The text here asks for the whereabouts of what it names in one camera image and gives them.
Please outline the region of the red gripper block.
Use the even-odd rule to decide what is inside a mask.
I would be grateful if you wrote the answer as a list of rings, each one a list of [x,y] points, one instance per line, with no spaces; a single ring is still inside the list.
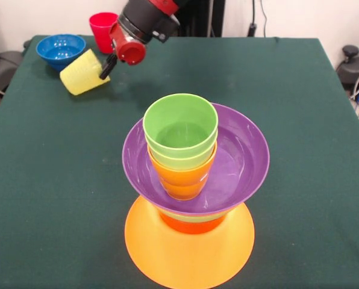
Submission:
[[[129,35],[116,21],[110,29],[109,36],[112,40],[115,53],[110,54],[102,65],[99,77],[105,80],[117,63],[117,57],[130,66],[139,64],[146,56],[145,45]]]

